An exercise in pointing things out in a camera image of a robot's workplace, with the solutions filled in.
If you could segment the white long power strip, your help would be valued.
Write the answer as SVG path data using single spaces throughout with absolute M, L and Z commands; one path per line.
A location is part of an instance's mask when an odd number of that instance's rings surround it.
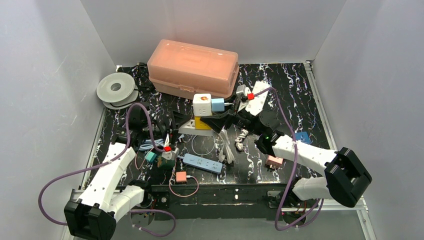
M 256 81 L 253 86 L 252 93 L 257 94 L 269 87 L 270 85 L 266 81 Z M 255 96 L 253 100 L 249 100 L 245 110 L 251 115 L 257 116 L 263 110 L 267 95 L 268 91 L 265 91 L 264 93 Z

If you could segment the small light blue charger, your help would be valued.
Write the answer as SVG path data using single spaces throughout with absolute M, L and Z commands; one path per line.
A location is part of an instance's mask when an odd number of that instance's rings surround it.
M 225 100 L 223 98 L 211 99 L 211 111 L 212 112 L 224 112 L 225 111 Z

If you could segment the yellow cube socket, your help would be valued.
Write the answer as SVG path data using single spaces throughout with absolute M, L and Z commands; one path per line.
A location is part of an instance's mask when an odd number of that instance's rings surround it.
M 194 117 L 194 126 L 196 130 L 211 130 L 211 127 L 201 121 L 200 116 Z

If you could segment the white usb charging hub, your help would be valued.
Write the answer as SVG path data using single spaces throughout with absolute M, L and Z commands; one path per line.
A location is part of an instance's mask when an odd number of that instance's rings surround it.
M 196 129 L 194 119 L 191 119 L 184 123 L 178 129 L 178 133 L 183 135 L 196 135 L 203 137 L 211 137 L 213 135 L 213 131 L 211 129 Z

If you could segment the white cube charger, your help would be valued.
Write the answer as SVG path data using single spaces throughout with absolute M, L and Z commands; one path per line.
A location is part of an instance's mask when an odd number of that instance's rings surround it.
M 193 114 L 195 117 L 212 115 L 212 96 L 210 93 L 196 93 L 192 101 Z

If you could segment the teal plug adapter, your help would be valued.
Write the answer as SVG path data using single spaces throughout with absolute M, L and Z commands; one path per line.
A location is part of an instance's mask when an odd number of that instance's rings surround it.
M 155 162 L 155 160 L 157 159 L 157 154 L 156 154 L 156 153 L 154 153 L 154 152 L 152 152 L 152 151 L 150 151 L 150 152 L 148 152 L 148 153 L 145 155 L 144 159 L 145 159 L 148 163 L 154 163 L 154 162 Z

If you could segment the dark green cube charger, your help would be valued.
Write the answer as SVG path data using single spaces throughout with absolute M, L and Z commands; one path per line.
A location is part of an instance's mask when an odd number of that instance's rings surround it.
M 157 158 L 157 168 L 165 171 L 172 170 L 176 165 L 175 159 L 166 159 L 162 156 Z

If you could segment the light blue power strip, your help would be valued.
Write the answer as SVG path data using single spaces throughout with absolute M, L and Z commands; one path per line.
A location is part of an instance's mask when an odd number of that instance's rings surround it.
M 223 168 L 223 164 L 218 161 L 210 160 L 200 156 L 186 153 L 182 161 L 184 164 L 199 168 L 204 171 L 208 171 L 214 174 L 220 174 Z

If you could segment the pink plug adapter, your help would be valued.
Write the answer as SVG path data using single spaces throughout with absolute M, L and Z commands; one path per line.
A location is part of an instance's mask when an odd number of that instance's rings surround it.
M 265 162 L 265 166 L 272 170 L 278 170 L 283 165 L 284 159 L 269 155 Z

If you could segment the small pink usb charger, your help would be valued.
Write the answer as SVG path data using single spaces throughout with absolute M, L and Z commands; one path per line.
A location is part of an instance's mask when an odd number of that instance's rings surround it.
M 186 183 L 188 175 L 186 171 L 178 171 L 175 173 L 175 182 L 176 183 Z

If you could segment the pink translucent plastic storage box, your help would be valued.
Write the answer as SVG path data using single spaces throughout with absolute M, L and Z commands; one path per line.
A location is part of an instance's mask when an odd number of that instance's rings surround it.
M 229 98 L 239 75 L 236 52 L 162 39 L 147 62 L 158 92 L 193 99 L 195 94 Z

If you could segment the blue plug adapter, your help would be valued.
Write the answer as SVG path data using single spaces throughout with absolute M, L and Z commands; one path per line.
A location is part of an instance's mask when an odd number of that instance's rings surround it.
M 301 132 L 296 132 L 295 134 L 295 138 L 297 141 L 301 141 L 302 143 L 308 144 L 310 145 L 312 143 L 309 134 L 305 131 L 301 131 Z

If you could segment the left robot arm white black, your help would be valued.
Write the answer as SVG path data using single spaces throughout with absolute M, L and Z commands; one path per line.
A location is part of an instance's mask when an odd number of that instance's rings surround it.
M 117 223 L 130 213 L 152 213 L 153 209 L 136 206 L 146 202 L 152 196 L 152 186 L 147 181 L 133 180 L 123 191 L 114 194 L 127 166 L 136 157 L 135 150 L 130 147 L 130 115 L 139 107 L 143 110 L 149 127 L 149 135 L 153 135 L 152 122 L 147 108 L 142 103 L 134 103 L 127 111 L 125 129 L 126 143 L 112 143 L 102 164 L 89 186 L 77 198 L 70 200 L 64 207 L 64 215 L 70 235 L 85 240 L 110 240 L 116 230 Z

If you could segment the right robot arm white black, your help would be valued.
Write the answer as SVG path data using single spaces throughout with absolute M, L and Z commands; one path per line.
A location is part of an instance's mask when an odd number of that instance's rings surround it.
M 300 178 L 290 186 L 290 193 L 298 200 L 333 199 L 353 208 L 360 200 L 373 178 L 356 153 L 343 147 L 339 151 L 316 147 L 300 140 L 293 141 L 292 134 L 282 123 L 277 112 L 262 110 L 256 116 L 242 110 L 228 110 L 200 119 L 216 133 L 238 126 L 258 135 L 257 149 L 265 155 L 293 161 L 320 174 L 320 177 Z

